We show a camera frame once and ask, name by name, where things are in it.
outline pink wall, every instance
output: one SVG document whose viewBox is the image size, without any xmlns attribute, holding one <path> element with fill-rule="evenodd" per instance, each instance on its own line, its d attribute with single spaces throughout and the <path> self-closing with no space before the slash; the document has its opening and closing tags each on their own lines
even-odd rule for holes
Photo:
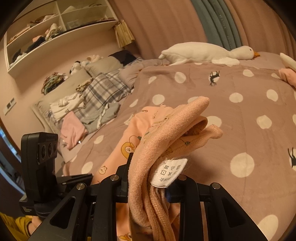
<svg viewBox="0 0 296 241">
<path fill-rule="evenodd" d="M 43 96 L 41 88 L 47 76 L 53 72 L 69 75 L 72 64 L 77 60 L 83 61 L 87 56 L 93 54 L 107 57 L 120 50 L 113 30 L 96 33 L 70 42 L 54 52 L 42 56 L 37 63 L 32 63 L 27 71 L 14 80 L 6 70 L 3 41 L 1 41 L 0 48 L 0 118 L 19 148 L 21 137 L 24 134 L 44 131 L 30 106 Z M 4 116 L 3 108 L 13 97 L 17 103 Z"/>
</svg>

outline wall shelf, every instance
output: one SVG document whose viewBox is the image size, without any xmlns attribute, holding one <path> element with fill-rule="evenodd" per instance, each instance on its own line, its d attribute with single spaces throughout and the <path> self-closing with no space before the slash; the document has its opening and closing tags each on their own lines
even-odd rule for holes
<svg viewBox="0 0 296 241">
<path fill-rule="evenodd" d="M 62 13 L 69 6 L 73 6 L 76 9 Z M 56 16 L 31 27 L 7 44 L 12 36 L 26 26 L 26 23 L 34 21 L 39 16 L 43 16 L 42 14 L 56 14 Z M 21 49 L 21 52 L 24 52 L 28 46 L 33 44 L 32 39 L 38 35 L 44 35 L 45 31 L 49 29 L 53 23 L 56 23 L 57 26 L 61 26 L 63 33 L 42 43 L 16 62 L 12 67 L 9 67 L 14 54 L 19 49 Z M 5 34 L 4 53 L 7 72 L 12 77 L 16 78 L 32 63 L 37 62 L 40 56 L 46 55 L 54 51 L 55 48 L 79 39 L 81 36 L 107 31 L 117 23 L 118 19 L 107 0 L 57 0 L 44 4 L 17 19 Z"/>
</svg>

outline care label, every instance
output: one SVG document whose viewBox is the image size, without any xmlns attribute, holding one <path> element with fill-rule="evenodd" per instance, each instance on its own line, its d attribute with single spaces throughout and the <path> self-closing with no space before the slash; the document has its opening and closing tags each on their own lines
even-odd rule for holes
<svg viewBox="0 0 296 241">
<path fill-rule="evenodd" d="M 151 185 L 157 188 L 167 188 L 181 174 L 186 163 L 186 158 L 163 161 L 156 169 Z"/>
</svg>

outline wall switch panel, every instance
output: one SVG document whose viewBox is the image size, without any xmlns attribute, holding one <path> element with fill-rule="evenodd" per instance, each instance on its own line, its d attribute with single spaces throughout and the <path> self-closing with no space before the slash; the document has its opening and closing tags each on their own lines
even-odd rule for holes
<svg viewBox="0 0 296 241">
<path fill-rule="evenodd" d="M 15 101 L 15 99 L 12 98 L 12 100 L 3 109 L 4 115 L 6 115 L 16 103 L 17 102 Z"/>
</svg>

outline black deer silhouette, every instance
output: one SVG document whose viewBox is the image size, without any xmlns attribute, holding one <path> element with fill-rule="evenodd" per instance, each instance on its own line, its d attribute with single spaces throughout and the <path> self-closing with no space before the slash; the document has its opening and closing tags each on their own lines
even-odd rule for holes
<svg viewBox="0 0 296 241">
<path fill-rule="evenodd" d="M 288 148 L 288 153 L 289 153 L 289 156 L 291 157 L 291 160 L 292 160 L 292 167 L 296 166 L 296 157 L 294 156 L 294 147 L 292 147 L 292 156 L 290 154 L 289 148 Z"/>
<path fill-rule="evenodd" d="M 216 71 L 216 74 L 214 75 L 213 74 L 213 72 L 211 72 L 211 74 L 210 74 L 210 86 L 213 86 L 213 85 L 217 85 L 217 83 L 215 83 L 214 82 L 214 79 L 216 78 L 216 77 L 220 77 L 220 71 Z"/>
</svg>

